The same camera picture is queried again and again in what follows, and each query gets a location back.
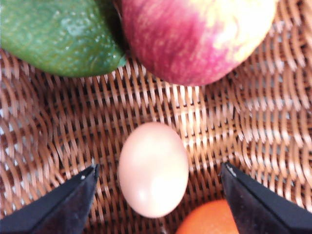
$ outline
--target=green avocado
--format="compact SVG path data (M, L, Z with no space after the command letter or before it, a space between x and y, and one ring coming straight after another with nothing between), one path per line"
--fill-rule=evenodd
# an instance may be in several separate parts
M106 74L126 62L111 0L2 0L1 47L54 75Z

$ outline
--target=basket weave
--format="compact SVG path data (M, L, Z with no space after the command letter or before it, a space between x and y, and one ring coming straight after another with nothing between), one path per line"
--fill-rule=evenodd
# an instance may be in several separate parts
M230 161L312 212L312 1L281 0L254 53L222 80L171 85L135 59L111 74L61 78L1 50L1 218L91 164L100 164L87 233L173 233L196 206L223 197ZM190 177L180 205L137 215L117 180L123 142L160 121L180 134Z

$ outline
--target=apple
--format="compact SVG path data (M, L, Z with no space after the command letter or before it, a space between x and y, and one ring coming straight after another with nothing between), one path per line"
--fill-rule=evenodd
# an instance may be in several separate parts
M122 0L125 37L134 55L170 83L212 83L264 39L276 0Z

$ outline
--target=orange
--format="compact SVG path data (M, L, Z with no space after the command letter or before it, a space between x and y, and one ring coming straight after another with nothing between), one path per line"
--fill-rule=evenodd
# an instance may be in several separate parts
M176 234L239 234L226 200L208 202L193 210Z

